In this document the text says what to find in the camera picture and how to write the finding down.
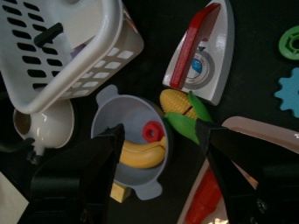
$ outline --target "white mug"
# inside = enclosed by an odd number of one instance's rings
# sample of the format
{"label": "white mug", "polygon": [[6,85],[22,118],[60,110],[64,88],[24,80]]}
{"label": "white mug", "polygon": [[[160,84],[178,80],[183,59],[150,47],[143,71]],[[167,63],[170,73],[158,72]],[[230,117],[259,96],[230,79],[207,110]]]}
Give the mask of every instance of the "white mug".
{"label": "white mug", "polygon": [[43,156],[46,148],[60,148],[71,140],[75,115],[70,100],[56,101],[43,112],[14,111],[14,126],[23,139],[34,139],[34,154]]}

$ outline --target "toy gear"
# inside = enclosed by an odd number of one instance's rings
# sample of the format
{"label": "toy gear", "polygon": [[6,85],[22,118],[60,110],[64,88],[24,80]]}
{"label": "toy gear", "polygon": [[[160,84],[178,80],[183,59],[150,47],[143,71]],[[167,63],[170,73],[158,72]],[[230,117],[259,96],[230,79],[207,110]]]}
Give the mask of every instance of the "toy gear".
{"label": "toy gear", "polygon": [[297,41],[299,39],[299,25],[286,31],[278,44],[279,52],[290,60],[299,60],[299,48]]}
{"label": "toy gear", "polygon": [[281,109],[291,109],[294,116],[299,118],[299,67],[293,70],[290,78],[281,78],[279,84],[282,85],[282,89],[275,92],[275,97],[283,100]]}

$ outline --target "toy banana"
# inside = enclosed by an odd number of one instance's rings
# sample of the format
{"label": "toy banana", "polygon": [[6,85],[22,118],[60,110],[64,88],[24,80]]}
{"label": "toy banana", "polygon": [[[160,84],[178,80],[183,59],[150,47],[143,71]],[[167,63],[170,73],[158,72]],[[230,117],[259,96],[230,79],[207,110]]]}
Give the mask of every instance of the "toy banana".
{"label": "toy banana", "polygon": [[124,141],[120,162],[134,168],[144,169],[159,165],[164,160],[166,136],[160,141],[138,144]]}

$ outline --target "black background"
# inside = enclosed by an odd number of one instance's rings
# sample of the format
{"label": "black background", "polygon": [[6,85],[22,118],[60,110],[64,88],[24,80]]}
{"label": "black background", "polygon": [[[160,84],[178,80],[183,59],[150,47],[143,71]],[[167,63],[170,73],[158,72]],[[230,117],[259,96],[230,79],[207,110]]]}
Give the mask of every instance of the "black background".
{"label": "black background", "polygon": [[[78,106],[78,133],[70,145],[90,138],[90,128],[98,110],[95,96],[108,84],[120,94],[142,96],[159,104],[164,89],[164,72],[193,15],[210,1],[206,0],[124,0],[126,7],[144,39],[144,50],[108,82],[90,95],[74,101]],[[235,17],[235,49],[229,82],[219,105],[207,105],[213,118],[222,124],[231,116],[245,116],[291,130],[299,129],[293,111],[279,109],[278,80],[290,77],[298,61],[286,59],[278,51],[278,41],[291,27],[299,25],[299,2],[295,0],[231,0]],[[0,139],[20,141],[12,125],[12,106],[2,105]],[[163,195],[142,201],[132,192],[123,204],[110,201],[108,223],[154,224],[176,223],[193,181],[202,167],[201,148],[175,135],[172,160],[159,182]],[[48,150],[46,159],[60,150]],[[27,152],[0,154],[0,169],[24,196],[36,167],[26,161]]]}

